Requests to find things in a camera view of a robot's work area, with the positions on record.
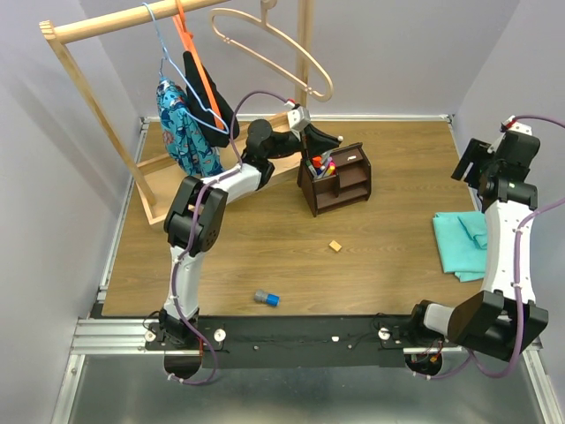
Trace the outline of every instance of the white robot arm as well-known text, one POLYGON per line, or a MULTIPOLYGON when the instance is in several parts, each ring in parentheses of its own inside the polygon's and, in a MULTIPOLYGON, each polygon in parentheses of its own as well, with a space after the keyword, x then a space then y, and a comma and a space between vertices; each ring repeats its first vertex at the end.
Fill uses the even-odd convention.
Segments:
MULTIPOLYGON (((202 262, 219 235, 226 205, 259 190, 268 182, 275 169, 268 159, 297 152, 319 155, 338 147, 342 140, 317 130, 310 123, 310 115, 304 107, 298 105, 287 116, 289 132, 274 132, 264 119, 253 121, 248 129, 242 163, 214 177, 202 180, 187 177, 178 189, 164 227, 169 234, 173 269, 177 266, 177 272, 171 272, 171 278, 175 279, 172 283, 176 286, 178 303, 186 319, 190 320, 198 312, 202 262), (194 203, 200 191, 204 191, 200 203, 203 207, 195 215, 194 203), (194 232, 193 242, 189 247, 191 232, 194 232)), ((171 284, 163 310, 167 317, 178 321, 180 317, 173 300, 171 284)))
POLYGON ((452 178, 478 190, 483 202, 488 236, 486 275, 480 292, 458 307, 423 301, 413 315, 420 314, 425 328, 449 341, 508 360, 516 334, 515 266, 519 267, 525 311, 523 347, 547 325, 547 311, 535 306, 530 279, 530 233, 533 219, 519 224, 538 206, 534 185, 524 183, 539 140, 528 125, 514 123, 493 144, 472 139, 452 178), (515 263, 516 231, 521 232, 520 258, 515 263))

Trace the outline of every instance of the metal floor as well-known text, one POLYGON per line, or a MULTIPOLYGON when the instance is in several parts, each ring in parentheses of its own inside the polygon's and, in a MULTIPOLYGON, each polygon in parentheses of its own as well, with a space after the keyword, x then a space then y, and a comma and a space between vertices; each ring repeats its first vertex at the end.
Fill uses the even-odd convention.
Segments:
MULTIPOLYGON (((447 366, 465 353, 451 352, 447 366)), ((504 366, 486 360, 491 367, 504 366)), ((71 423, 370 424, 544 422, 524 361, 513 375, 474 366, 428 382, 402 368, 222 370, 203 387, 167 381, 161 355, 86 358, 71 423)))

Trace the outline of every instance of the dark wooden organizer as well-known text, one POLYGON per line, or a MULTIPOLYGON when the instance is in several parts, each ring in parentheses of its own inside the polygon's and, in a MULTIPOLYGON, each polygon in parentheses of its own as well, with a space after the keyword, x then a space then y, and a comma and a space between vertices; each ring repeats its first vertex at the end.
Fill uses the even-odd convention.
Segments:
POLYGON ((300 161, 297 184, 314 216, 369 199, 371 164, 362 147, 356 143, 334 150, 335 174, 321 179, 314 179, 305 160, 300 161))

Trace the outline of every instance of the screw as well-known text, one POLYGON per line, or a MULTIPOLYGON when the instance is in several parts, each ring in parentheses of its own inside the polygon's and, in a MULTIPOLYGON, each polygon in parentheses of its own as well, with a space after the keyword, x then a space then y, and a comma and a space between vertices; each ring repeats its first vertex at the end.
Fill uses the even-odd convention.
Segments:
POLYGON ((226 332, 224 329, 217 329, 214 332, 214 340, 218 343, 221 343, 225 340, 226 338, 226 332))
POLYGON ((379 338, 380 340, 389 340, 390 339, 390 331, 386 327, 382 327, 379 330, 379 338))
POLYGON ((146 342, 151 343, 157 338, 157 335, 153 331, 147 331, 144 338, 146 342))

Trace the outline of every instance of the black cloth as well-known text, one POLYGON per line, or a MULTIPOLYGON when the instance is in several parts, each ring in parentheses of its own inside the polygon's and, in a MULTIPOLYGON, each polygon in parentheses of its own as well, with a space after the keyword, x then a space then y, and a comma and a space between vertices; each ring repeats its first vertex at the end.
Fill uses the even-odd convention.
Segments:
MULTIPOLYGON (((211 109, 210 102, 208 101, 208 97, 206 94, 206 89, 204 88, 202 79, 200 79, 200 74, 198 73, 198 68, 194 63, 194 59, 192 58, 192 53, 190 51, 186 51, 183 54, 183 59, 185 60, 186 79, 191 83, 192 87, 194 88, 194 91, 201 99, 204 106, 208 109, 211 109)), ((228 125, 228 130, 229 130, 229 126, 231 124, 231 118, 233 117, 233 110, 225 101, 225 99, 222 97, 222 95, 218 93, 215 83, 210 78, 210 75, 208 74, 206 68, 204 68, 204 72, 206 73, 206 76, 210 83, 210 87, 212 88, 212 92, 214 93, 215 100, 218 103, 220 116, 222 117, 223 122, 225 122, 228 125)), ((200 107, 198 100, 196 100, 196 98, 192 95, 192 92, 188 89, 188 87, 186 88, 186 94, 188 96, 187 106, 191 114, 193 114, 198 119, 206 122, 207 124, 210 124, 211 126, 215 126, 214 115, 212 115, 210 112, 204 111, 200 107)), ((215 148, 225 148, 228 146, 228 144, 230 144, 230 137, 227 134, 222 134, 220 132, 217 132, 200 123, 197 124, 200 130, 202 131, 202 135, 204 135, 204 138, 207 140, 210 146, 213 146, 215 148)), ((236 119, 236 122, 233 125, 234 139, 236 139, 238 135, 239 135, 239 123, 237 122, 236 119)))

